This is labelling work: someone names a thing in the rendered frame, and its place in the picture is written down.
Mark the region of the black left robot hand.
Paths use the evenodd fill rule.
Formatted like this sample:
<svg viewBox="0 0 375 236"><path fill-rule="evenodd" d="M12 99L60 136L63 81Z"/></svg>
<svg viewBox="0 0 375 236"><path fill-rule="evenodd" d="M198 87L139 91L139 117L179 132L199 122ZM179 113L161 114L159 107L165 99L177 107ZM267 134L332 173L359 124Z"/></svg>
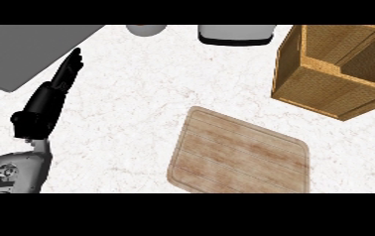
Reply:
<svg viewBox="0 0 375 236"><path fill-rule="evenodd" d="M81 49L75 48L60 64L53 79L40 85L23 110L15 112L10 117L16 138L43 140L50 136L83 66Z"/></svg>

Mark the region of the wooden cutting board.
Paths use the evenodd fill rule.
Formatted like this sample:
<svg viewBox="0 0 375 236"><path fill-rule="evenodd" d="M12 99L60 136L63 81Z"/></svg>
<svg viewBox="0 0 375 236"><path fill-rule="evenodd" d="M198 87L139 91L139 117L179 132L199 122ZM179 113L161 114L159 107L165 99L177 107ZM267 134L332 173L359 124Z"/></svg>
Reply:
<svg viewBox="0 0 375 236"><path fill-rule="evenodd" d="M167 179L190 192L307 192L307 144L195 106L179 135Z"/></svg>

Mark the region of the brown wooden basket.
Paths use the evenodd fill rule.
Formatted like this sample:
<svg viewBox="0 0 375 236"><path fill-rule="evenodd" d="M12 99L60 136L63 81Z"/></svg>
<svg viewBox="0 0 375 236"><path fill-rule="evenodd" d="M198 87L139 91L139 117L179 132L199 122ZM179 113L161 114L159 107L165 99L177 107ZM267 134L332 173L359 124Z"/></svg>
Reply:
<svg viewBox="0 0 375 236"><path fill-rule="evenodd" d="M339 121L375 109L375 25L291 27L272 98Z"/></svg>

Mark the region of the flat dark grey panel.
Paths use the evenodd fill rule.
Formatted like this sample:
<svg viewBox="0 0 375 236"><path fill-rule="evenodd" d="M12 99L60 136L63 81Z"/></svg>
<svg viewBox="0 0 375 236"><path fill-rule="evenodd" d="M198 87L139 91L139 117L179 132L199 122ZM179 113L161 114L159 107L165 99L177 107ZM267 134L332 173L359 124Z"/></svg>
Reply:
<svg viewBox="0 0 375 236"><path fill-rule="evenodd" d="M13 92L102 25L0 25L0 90Z"/></svg>

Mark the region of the pale grey round object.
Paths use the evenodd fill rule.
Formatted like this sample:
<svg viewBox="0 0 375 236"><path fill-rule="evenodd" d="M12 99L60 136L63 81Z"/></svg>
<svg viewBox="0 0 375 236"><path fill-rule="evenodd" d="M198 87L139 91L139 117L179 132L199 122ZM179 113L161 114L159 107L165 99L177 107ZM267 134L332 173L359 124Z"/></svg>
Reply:
<svg viewBox="0 0 375 236"><path fill-rule="evenodd" d="M128 32L137 37L152 37L167 28L165 25L127 25Z"/></svg>

